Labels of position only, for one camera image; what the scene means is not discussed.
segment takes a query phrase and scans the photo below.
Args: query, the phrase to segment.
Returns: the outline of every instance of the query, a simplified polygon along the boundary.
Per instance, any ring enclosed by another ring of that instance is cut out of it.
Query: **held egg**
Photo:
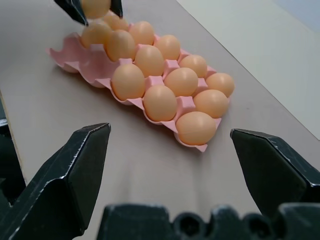
[[[98,19],[107,14],[111,0],[81,0],[81,7],[88,19]]]
[[[152,45],[154,43],[155,31],[147,21],[137,22],[130,28],[129,33],[132,35],[136,45]]]
[[[164,59],[177,60],[180,55],[180,42],[173,35],[165,35],[154,44],[160,50]]]
[[[208,114],[192,111],[180,117],[175,124],[181,142],[188,145],[203,145],[215,135],[215,120]]]
[[[94,21],[82,31],[80,41],[85,48],[91,44],[105,44],[112,34],[112,29],[103,21]]]
[[[226,113],[229,101],[226,95],[218,90],[205,90],[193,98],[196,110],[208,114],[214,119],[221,118]]]
[[[133,37],[124,30],[116,30],[111,33],[109,41],[104,45],[106,54],[111,61],[119,59],[134,59],[136,46]]]
[[[124,18],[120,18],[114,14],[108,14],[102,18],[112,30],[129,30],[129,24]]]
[[[140,48],[135,55],[134,64],[141,69],[145,78],[161,76],[165,69],[164,57],[155,46]]]
[[[205,82],[209,89],[219,90],[223,92],[227,98],[230,97],[235,90],[234,79],[226,73],[215,73],[209,76]]]
[[[121,101],[142,98],[146,89],[145,77],[136,65],[123,64],[114,71],[111,87]]]
[[[146,115],[155,122],[172,120],[178,108],[175,94],[166,86],[151,86],[144,94],[143,106]]]
[[[181,68],[190,68],[197,74],[198,78],[204,78],[207,75],[207,62],[199,55],[189,55],[179,63]]]
[[[170,88],[176,97],[191,96],[198,87],[198,76],[192,69],[181,67],[166,76],[164,85]]]

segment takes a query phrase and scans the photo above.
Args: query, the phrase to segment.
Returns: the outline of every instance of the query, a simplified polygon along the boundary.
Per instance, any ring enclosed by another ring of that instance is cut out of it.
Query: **brown egg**
[[[205,90],[193,98],[196,110],[208,114],[214,119],[221,118],[229,106],[228,98],[218,90]]]
[[[104,45],[106,54],[111,61],[119,59],[134,59],[136,53],[136,45],[133,37],[124,30],[114,31],[109,41]]]
[[[164,59],[177,60],[180,55],[180,42],[173,35],[165,35],[154,44],[160,50]]]
[[[136,65],[123,64],[114,71],[111,87],[121,101],[142,98],[146,89],[145,77]]]
[[[197,74],[198,78],[204,78],[207,75],[207,62],[199,55],[189,55],[179,63],[181,68],[190,68]]]
[[[94,21],[83,29],[80,41],[88,49],[91,44],[105,44],[111,33],[111,28],[105,22]]]
[[[219,90],[223,92],[227,98],[230,97],[235,90],[234,79],[226,73],[215,73],[209,76],[205,82],[209,89]]]
[[[82,10],[88,19],[98,19],[107,14],[111,0],[81,0]]]
[[[114,14],[108,14],[102,18],[112,30],[129,30],[129,24],[124,18],[120,18]]]
[[[141,69],[145,78],[161,76],[165,69],[164,57],[155,46],[140,48],[135,55],[134,64]]]
[[[154,43],[155,31],[147,21],[137,22],[130,28],[129,33],[132,35],[136,45],[152,45]]]
[[[178,108],[175,94],[166,86],[154,85],[143,97],[146,115],[155,122],[172,120]]]
[[[181,67],[166,76],[164,85],[170,88],[176,97],[191,96],[198,87],[198,76],[192,69]]]
[[[188,145],[203,145],[215,135],[215,120],[208,114],[193,111],[180,117],[175,124],[181,142]]]

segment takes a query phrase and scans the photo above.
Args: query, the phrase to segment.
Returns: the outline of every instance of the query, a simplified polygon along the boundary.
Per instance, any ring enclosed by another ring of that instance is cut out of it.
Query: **pink egg tray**
[[[142,48],[144,45],[138,45],[137,49]],[[55,51],[52,48],[47,50],[47,53],[53,58],[55,63],[61,67],[63,70],[69,73],[80,73],[81,76],[89,84],[96,88],[107,88],[111,91],[113,97],[120,103],[124,105],[134,105],[141,109],[144,113],[144,116],[148,121],[155,125],[164,125],[174,132],[176,140],[190,148],[196,148],[201,152],[204,152],[207,149],[207,144],[204,145],[187,145],[180,141],[178,136],[178,131],[176,129],[176,121],[184,114],[193,112],[196,110],[196,106],[193,102],[192,96],[178,96],[178,110],[175,117],[170,121],[160,121],[155,122],[148,118],[144,105],[143,98],[127,99],[125,101],[119,100],[114,94],[111,87],[111,78],[113,76],[116,68],[122,64],[132,64],[132,59],[119,59],[116,62],[112,62],[102,44],[92,44],[90,49],[86,49],[82,46],[80,42],[80,36],[77,33],[72,33],[69,36],[65,37],[63,40],[63,47],[61,51]],[[171,73],[173,70],[179,68],[179,62],[189,56],[190,53],[181,49],[180,56],[178,60],[165,60],[165,68],[162,76],[149,76],[145,79],[145,90],[154,85],[164,85],[164,79],[166,76]],[[194,96],[204,90],[208,89],[205,79],[215,74],[215,71],[211,67],[207,67],[207,75],[205,78],[198,79],[198,88],[193,94]],[[214,119],[216,127],[219,126],[221,118]]]

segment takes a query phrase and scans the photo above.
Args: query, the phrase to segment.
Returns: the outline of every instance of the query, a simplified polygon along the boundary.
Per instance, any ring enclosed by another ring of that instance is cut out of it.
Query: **gray table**
[[[81,239],[96,237],[103,208],[111,203],[163,204],[172,218],[194,211],[207,219],[217,204],[233,205],[241,214],[257,212],[229,138],[231,128],[280,136],[320,169],[319,141],[175,0],[123,0],[123,5],[130,22],[149,21],[157,34],[177,36],[184,49],[233,75],[236,90],[215,138],[200,154],[148,123],[141,111],[117,103],[108,90],[55,66],[45,48],[61,48],[63,37],[82,27],[53,0],[2,1],[0,90],[27,182],[73,131],[111,123],[100,193]]]

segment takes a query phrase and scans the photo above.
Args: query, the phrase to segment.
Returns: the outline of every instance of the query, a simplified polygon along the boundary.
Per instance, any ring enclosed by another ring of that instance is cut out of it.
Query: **black plastic part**
[[[10,135],[8,124],[0,125],[0,221],[10,209],[22,191],[26,183],[21,171],[18,156]]]
[[[81,7],[80,0],[54,0],[74,21],[88,25],[88,20]]]
[[[206,234],[206,225],[198,215],[194,213],[181,213],[173,221],[173,229],[181,238],[197,239]]]
[[[97,240],[178,240],[167,210],[151,205],[111,205],[104,210]]]
[[[251,232],[238,213],[229,206],[218,206],[211,211],[206,238],[201,240],[249,240]]]
[[[284,240],[320,239],[320,204],[284,203],[274,220],[278,238]]]
[[[261,213],[282,203],[320,202],[320,173],[280,137],[234,129],[231,138],[246,185]]]
[[[110,125],[84,127],[49,158],[0,220],[0,240],[71,240],[88,228]]]
[[[111,0],[110,10],[120,18],[124,16],[121,0]]]
[[[243,218],[245,227],[250,231],[251,237],[255,239],[273,240],[277,239],[272,228],[271,221],[259,214],[248,214]]]

